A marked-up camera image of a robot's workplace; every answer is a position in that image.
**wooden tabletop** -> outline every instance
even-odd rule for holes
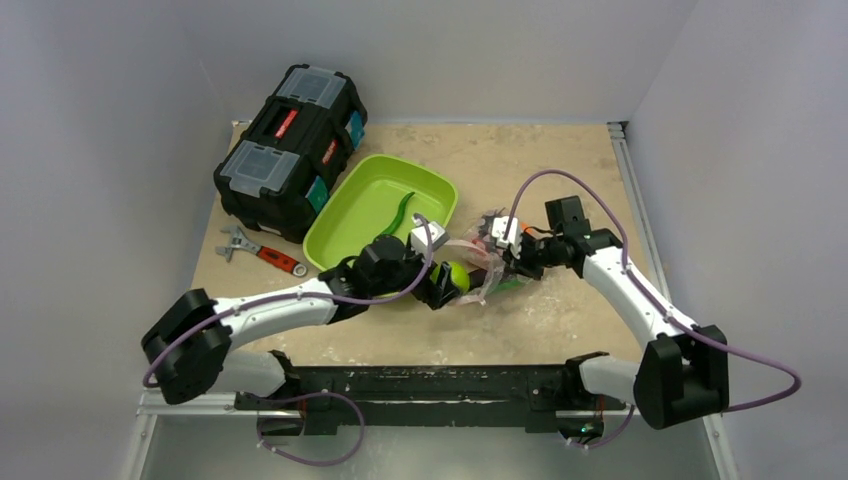
[[[465,232],[484,211],[509,207],[524,180],[543,168],[568,170],[592,186],[628,232],[631,254],[645,269],[618,163],[603,125],[375,125],[366,127],[348,172],[362,158],[386,153],[426,165],[450,179],[459,204],[447,230]],[[233,144],[241,130],[237,127]],[[344,176],[336,183],[338,186]],[[524,194],[519,218],[547,225],[544,202],[578,194],[594,228],[613,228],[600,207],[566,179],[544,177]],[[195,271],[193,288],[210,297],[238,297],[279,290],[302,280],[246,252],[230,263],[215,254],[238,224],[216,199]],[[301,245],[246,230],[256,243],[303,262]],[[309,277],[317,271],[310,266]],[[639,348],[606,300],[565,268],[546,271],[541,282],[491,296],[486,306],[463,305],[432,311],[413,298],[371,307],[352,319],[266,337],[244,349],[288,353],[295,365],[466,365],[562,363],[604,350],[638,361]]]

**white wall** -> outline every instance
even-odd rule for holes
[[[695,0],[174,0],[233,118],[293,63],[341,70],[376,121],[629,118]]]
[[[115,478],[226,120],[168,1],[0,2],[0,478]]]
[[[848,472],[848,3],[701,0],[627,133],[672,292],[801,392],[729,416],[746,478]],[[732,401],[788,385],[734,361]]]

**black toolbox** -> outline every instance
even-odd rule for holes
[[[350,78],[294,65],[215,169],[221,205],[251,230],[302,243],[365,135]]]

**green chili pepper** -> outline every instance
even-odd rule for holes
[[[398,213],[395,214],[395,219],[392,220],[392,223],[390,223],[385,230],[380,232],[380,235],[391,235],[395,233],[395,230],[397,230],[398,227],[400,227],[400,224],[403,222],[403,217],[406,214],[406,204],[409,203],[409,199],[412,198],[413,195],[415,195],[415,192],[409,192],[403,197],[403,199],[401,199],[398,204]]]

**wrench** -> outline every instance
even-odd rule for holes
[[[227,262],[233,258],[234,250],[244,250],[256,255],[281,270],[291,273],[295,277],[306,276],[306,265],[298,262],[283,252],[251,242],[238,226],[230,225],[224,227],[221,229],[221,232],[229,233],[230,241],[225,247],[215,247],[215,253],[226,258]]]

